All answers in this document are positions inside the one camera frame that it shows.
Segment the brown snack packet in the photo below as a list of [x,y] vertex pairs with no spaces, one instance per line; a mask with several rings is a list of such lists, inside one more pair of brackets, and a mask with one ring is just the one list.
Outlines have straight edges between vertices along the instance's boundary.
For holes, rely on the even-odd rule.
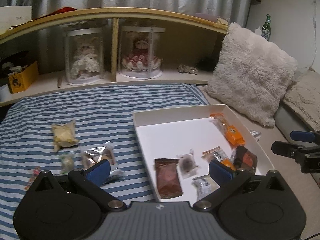
[[178,159],[155,159],[157,191],[162,199],[176,198],[183,194],[177,164]]

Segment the cream yellow pastry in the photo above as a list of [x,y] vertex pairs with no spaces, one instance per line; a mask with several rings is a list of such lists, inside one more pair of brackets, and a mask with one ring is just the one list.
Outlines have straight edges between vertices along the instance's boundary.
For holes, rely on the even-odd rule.
[[54,152],[60,148],[69,148],[79,144],[75,137],[75,120],[64,125],[52,124]]

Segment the blue white striped blanket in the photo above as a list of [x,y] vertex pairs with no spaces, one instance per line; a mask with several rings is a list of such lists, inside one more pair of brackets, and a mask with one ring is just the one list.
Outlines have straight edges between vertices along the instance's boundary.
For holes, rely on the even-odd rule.
[[207,103],[199,88],[186,84],[113,85],[21,99],[6,111],[1,122],[1,239],[17,239],[13,214],[33,170],[61,171],[52,124],[75,121],[77,168],[83,167],[83,148],[111,142],[125,176],[104,189],[126,203],[150,201],[152,189],[136,142],[132,113]]

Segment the fluffy white pillow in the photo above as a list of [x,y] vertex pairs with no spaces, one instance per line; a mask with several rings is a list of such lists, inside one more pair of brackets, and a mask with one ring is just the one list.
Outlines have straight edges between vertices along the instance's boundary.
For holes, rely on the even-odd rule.
[[275,43],[232,23],[206,92],[250,120],[272,128],[297,66],[297,60]]

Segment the orange snack bag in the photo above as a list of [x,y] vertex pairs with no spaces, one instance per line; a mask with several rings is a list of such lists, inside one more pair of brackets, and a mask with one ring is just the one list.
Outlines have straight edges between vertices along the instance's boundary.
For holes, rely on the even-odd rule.
[[245,140],[242,134],[235,126],[231,125],[227,121],[223,113],[212,113],[210,117],[212,118],[214,125],[233,147],[245,145]]

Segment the white cardboard tray box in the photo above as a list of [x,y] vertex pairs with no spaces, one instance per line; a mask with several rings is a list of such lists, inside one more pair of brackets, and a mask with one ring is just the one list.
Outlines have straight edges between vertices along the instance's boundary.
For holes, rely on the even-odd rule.
[[220,146],[230,157],[232,147],[213,124],[212,113],[223,113],[245,140],[245,147],[257,156],[257,175],[265,175],[274,166],[269,157],[249,132],[245,122],[226,105],[201,105],[163,108],[133,112],[133,124],[140,151],[149,175],[155,200],[163,199],[157,191],[155,159],[175,159],[182,154],[194,152],[195,163],[199,166],[196,176],[208,174],[209,164],[202,159],[204,151]]

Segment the small green candy packet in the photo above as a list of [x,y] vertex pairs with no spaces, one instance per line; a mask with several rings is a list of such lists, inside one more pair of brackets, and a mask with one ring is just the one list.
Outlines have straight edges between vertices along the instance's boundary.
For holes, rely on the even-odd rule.
[[61,160],[60,174],[65,175],[74,169],[74,155],[74,151],[59,155],[59,158]]

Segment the clear packet dark sweet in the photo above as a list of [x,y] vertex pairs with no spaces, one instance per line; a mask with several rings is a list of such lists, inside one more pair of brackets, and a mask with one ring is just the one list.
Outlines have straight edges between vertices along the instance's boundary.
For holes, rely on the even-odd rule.
[[178,155],[177,159],[178,168],[180,169],[180,173],[183,179],[190,178],[197,174],[197,171],[200,167],[195,161],[193,149],[190,149],[188,154]]

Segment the clear tray cookie pack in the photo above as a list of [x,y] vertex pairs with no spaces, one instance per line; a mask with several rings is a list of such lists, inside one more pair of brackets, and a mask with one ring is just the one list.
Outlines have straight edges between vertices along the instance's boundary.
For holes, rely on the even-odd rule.
[[110,141],[92,147],[82,147],[81,157],[84,170],[89,170],[86,178],[97,186],[125,177],[125,172],[119,168],[116,161]]

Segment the yellow cardboard box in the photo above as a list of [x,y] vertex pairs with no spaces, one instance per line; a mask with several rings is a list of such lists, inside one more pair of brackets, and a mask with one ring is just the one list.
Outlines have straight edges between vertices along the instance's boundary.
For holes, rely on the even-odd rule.
[[39,77],[37,61],[28,65],[20,73],[8,76],[9,87],[12,94],[26,91]]

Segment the small orange barcode packet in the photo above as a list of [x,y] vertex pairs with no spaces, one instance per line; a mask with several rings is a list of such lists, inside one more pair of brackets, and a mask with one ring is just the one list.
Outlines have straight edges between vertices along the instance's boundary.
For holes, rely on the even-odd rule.
[[206,160],[208,163],[210,163],[212,160],[217,160],[228,168],[234,171],[236,170],[233,163],[231,162],[231,159],[227,156],[227,154],[220,146],[217,146],[216,148],[213,148],[211,150],[204,151],[201,158]]

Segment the silver grey snack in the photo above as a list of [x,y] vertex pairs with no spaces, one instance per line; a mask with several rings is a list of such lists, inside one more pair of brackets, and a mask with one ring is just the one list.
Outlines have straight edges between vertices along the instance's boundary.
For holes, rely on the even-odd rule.
[[196,187],[197,200],[201,200],[220,187],[208,174],[193,178],[192,183]]

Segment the red biscuit packet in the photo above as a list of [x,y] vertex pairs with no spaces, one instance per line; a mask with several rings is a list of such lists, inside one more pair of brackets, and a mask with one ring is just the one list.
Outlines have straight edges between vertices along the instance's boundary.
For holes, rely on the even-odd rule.
[[29,188],[31,187],[32,183],[35,181],[35,179],[37,178],[37,176],[40,174],[41,169],[39,166],[35,167],[31,173],[31,176],[25,186],[25,191],[29,190]]

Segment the dark brown pastry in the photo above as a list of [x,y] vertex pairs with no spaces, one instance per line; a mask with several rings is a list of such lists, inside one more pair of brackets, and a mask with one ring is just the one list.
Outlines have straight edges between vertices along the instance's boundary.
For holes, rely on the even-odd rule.
[[238,146],[234,149],[232,153],[232,162],[236,169],[243,168],[252,174],[255,174],[257,170],[257,156],[244,146]]

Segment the white dress doll in case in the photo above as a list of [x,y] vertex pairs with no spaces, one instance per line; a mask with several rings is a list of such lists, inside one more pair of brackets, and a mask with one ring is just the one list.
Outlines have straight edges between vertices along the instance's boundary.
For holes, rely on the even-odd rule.
[[70,85],[88,85],[102,79],[104,42],[101,28],[74,29],[64,33],[65,71]]

